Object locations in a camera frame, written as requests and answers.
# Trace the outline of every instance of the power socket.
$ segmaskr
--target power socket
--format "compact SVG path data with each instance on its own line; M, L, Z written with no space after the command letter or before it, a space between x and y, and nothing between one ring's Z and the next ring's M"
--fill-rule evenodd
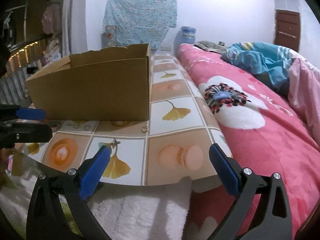
M161 46L161 50L163 50L163 51L171 51L171 46Z

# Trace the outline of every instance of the brown wooden door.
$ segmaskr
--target brown wooden door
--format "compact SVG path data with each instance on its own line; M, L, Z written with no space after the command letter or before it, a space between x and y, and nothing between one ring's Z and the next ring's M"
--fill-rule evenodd
M274 44L299 51L300 14L276 10L276 38Z

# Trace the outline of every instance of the cardboard box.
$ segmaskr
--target cardboard box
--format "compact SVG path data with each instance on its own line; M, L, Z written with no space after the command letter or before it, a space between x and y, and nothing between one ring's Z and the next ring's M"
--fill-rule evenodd
M26 80L36 108L56 120L148 120L148 44L74 54Z

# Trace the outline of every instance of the silver screw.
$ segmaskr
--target silver screw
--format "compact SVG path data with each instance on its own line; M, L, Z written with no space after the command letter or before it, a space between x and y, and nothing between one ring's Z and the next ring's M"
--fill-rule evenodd
M281 176L280 176L280 174L279 173L275 173L275 174L273 174L273 176L276 178L276 179L280 179L281 178Z
M75 175L76 172L77 172L76 169L70 169L70 170L68 170L68 175L70 175L70 176Z
M39 179L44 179L45 178L45 173L41 173L38 178Z
M245 168L243 172L247 175L250 175L252 173L252 170L250 170L249 168Z

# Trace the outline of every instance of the blue gripper pad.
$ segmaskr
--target blue gripper pad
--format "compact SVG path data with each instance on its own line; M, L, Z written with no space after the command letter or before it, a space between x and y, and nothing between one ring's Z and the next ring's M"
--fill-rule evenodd
M92 158L92 163L82 176L80 181L79 195L82 200L93 194L100 178L109 164L111 149L102 146L96 155Z
M41 109L20 108L16 111L16 116L24 120L42 121L45 119L45 111Z
M239 196L239 178L226 160L225 153L217 147L218 144L212 144L209 149L209 159L214 166L222 184L231 196Z

